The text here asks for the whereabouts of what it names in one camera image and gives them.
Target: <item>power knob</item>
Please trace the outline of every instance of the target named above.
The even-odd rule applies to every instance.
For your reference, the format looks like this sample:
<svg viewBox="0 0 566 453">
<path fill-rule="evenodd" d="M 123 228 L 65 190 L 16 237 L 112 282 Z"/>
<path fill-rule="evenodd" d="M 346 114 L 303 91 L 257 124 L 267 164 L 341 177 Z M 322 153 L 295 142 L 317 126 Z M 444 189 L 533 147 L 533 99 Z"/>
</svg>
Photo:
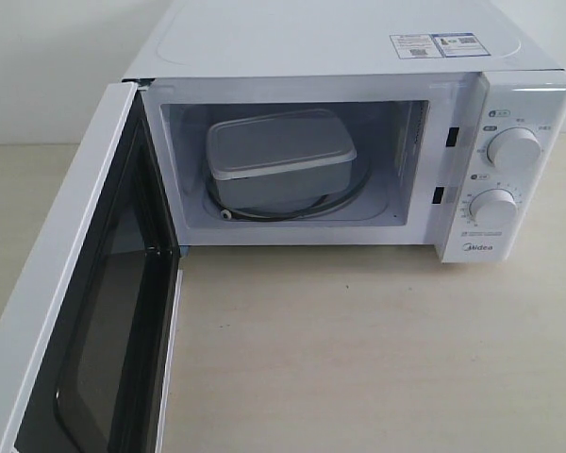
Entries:
<svg viewBox="0 0 566 453">
<path fill-rule="evenodd" d="M 484 228 L 498 228 L 510 223 L 518 212 L 513 195 L 492 189 L 478 195 L 470 204 L 470 215 Z"/>
<path fill-rule="evenodd" d="M 517 172 L 537 162 L 542 149 L 535 134 L 523 127 L 508 129 L 489 144 L 489 160 L 501 172 Z"/>
</svg>

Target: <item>barcode sticker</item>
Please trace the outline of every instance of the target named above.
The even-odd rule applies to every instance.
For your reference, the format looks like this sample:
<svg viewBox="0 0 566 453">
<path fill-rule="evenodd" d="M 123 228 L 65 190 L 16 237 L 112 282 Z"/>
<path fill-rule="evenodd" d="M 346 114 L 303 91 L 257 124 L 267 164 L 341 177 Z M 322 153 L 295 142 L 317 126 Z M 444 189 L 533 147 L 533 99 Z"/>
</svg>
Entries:
<svg viewBox="0 0 566 453">
<path fill-rule="evenodd" d="M 490 55 L 474 33 L 445 33 L 431 36 L 441 53 L 448 59 Z"/>
<path fill-rule="evenodd" d="M 442 53 L 430 35 L 392 35 L 400 59 L 441 59 Z"/>
</svg>

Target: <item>white microwave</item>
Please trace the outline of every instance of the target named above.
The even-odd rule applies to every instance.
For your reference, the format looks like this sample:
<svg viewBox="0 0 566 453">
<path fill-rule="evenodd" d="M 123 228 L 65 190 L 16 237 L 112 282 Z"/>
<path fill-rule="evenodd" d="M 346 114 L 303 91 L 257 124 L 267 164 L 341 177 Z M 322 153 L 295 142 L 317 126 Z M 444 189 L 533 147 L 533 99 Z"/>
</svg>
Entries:
<svg viewBox="0 0 566 453">
<path fill-rule="evenodd" d="M 565 115 L 566 73 L 486 1 L 176 0 L 0 319 L 0 453 L 159 451 L 190 246 L 504 259 Z"/>
</svg>

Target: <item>midea logo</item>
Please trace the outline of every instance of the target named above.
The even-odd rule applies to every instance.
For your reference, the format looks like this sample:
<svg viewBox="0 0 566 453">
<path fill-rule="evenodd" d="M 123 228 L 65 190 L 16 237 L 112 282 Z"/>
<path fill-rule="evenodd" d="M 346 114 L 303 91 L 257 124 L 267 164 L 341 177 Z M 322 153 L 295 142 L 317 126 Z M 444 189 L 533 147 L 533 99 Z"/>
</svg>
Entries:
<svg viewBox="0 0 566 453">
<path fill-rule="evenodd" d="M 464 252 L 483 252 L 492 250 L 492 245 L 478 245 L 476 243 L 465 243 L 463 245 Z"/>
</svg>

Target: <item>microwave door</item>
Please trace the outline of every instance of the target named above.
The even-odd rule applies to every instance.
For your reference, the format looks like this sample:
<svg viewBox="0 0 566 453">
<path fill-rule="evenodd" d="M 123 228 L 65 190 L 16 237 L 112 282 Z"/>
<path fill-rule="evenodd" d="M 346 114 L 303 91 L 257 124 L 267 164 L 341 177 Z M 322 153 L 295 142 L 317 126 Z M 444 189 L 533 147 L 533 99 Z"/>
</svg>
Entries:
<svg viewBox="0 0 566 453">
<path fill-rule="evenodd" d="M 137 88 L 105 92 L 0 320 L 0 453 L 155 450 L 179 256 Z"/>
</svg>

